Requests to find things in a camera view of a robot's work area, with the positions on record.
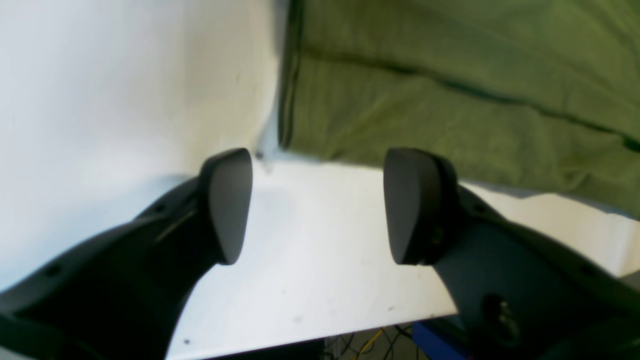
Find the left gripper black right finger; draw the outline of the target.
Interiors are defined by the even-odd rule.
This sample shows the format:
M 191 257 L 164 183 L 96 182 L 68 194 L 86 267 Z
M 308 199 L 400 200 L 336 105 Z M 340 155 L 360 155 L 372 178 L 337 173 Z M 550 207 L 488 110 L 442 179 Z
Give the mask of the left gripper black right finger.
M 384 157 L 391 256 L 430 266 L 477 360 L 637 360 L 639 291 L 458 183 L 452 164 L 396 147 Z

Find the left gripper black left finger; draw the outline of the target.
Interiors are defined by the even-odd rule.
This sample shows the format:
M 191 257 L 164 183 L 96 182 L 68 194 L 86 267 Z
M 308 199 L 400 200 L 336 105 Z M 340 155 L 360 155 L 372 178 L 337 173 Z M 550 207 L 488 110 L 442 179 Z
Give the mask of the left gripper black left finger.
M 1 292 L 1 346 L 36 360 L 163 360 L 185 305 L 242 253 L 253 166 L 246 148 L 129 222 L 58 255 Z

